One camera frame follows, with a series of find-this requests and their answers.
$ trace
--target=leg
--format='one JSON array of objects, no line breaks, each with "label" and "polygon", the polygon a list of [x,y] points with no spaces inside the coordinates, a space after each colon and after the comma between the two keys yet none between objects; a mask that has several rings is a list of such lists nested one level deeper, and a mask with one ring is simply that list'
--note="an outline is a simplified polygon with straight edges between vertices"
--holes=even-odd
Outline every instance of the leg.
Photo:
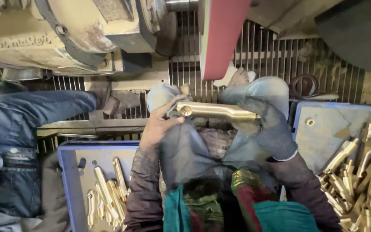
[{"label": "leg", "polygon": [[40,213],[41,182],[36,128],[96,108],[90,92],[46,91],[0,95],[0,212],[19,217]]},{"label": "leg", "polygon": [[[169,102],[179,92],[176,88],[161,84],[148,93],[147,107],[150,112]],[[178,184],[201,176],[213,176],[217,162],[209,154],[204,141],[191,119],[167,131],[160,144],[160,165],[167,191]]]},{"label": "leg", "polygon": [[[289,116],[289,88],[281,78],[262,77],[249,84],[226,88],[220,95],[220,101],[224,104],[237,104],[246,96],[266,98],[286,116],[286,119]],[[223,163],[235,168],[245,166],[259,173],[262,164],[270,156],[270,153],[258,145],[253,138],[242,132],[237,132]],[[262,176],[262,180],[265,184],[269,182],[268,186],[273,185],[274,182],[266,176],[264,178]]]}]

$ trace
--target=hand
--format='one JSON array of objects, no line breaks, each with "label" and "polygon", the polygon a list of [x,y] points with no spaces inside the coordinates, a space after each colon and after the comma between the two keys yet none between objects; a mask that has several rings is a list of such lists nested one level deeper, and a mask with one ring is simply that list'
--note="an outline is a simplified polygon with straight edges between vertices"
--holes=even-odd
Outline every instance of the hand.
[{"label": "hand", "polygon": [[164,119],[163,117],[167,113],[168,109],[177,102],[178,100],[185,99],[186,95],[178,95],[172,99],[171,102],[164,106],[155,109],[147,121],[146,127],[144,128],[143,135],[140,140],[140,149],[152,150],[156,149],[164,137],[165,133],[173,126],[182,124],[184,117]]},{"label": "hand", "polygon": [[261,116],[259,129],[251,136],[264,149],[271,152],[273,158],[285,161],[297,153],[297,144],[287,125],[286,117],[272,104],[254,97],[247,97],[238,103],[241,108]]}]

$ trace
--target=bare foot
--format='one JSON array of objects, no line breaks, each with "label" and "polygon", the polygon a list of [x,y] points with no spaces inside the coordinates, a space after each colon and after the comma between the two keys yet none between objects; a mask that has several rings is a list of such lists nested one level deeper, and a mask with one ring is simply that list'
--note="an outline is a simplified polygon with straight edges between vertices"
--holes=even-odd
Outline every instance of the bare foot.
[{"label": "bare foot", "polygon": [[235,86],[235,85],[244,85],[249,82],[249,75],[247,75],[247,72],[244,70],[243,67],[237,69],[237,71],[233,74],[231,77],[231,80],[227,87]]}]

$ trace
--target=worn glove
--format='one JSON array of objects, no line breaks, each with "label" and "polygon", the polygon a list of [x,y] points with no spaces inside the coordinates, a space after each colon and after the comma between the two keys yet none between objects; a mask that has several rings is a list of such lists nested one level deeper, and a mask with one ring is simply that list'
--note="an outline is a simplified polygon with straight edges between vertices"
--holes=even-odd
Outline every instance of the worn glove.
[{"label": "worn glove", "polygon": [[275,160],[286,161],[297,154],[297,144],[293,141],[283,113],[265,100],[254,97],[247,97],[241,100],[238,105],[244,110],[261,116],[261,123],[254,125],[257,130],[252,130],[253,133],[250,136],[268,150]]}]

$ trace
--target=dark sleeve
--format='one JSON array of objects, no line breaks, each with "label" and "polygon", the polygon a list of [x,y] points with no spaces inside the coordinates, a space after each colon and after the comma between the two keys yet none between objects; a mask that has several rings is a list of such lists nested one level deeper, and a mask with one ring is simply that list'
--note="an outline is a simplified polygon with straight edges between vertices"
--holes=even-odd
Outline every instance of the dark sleeve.
[{"label": "dark sleeve", "polygon": [[125,231],[162,231],[159,151],[137,149],[131,172]]},{"label": "dark sleeve", "polygon": [[299,153],[288,161],[269,160],[271,172],[286,188],[287,200],[305,205],[322,231],[342,231],[326,195],[320,190],[320,182],[307,167]]}]

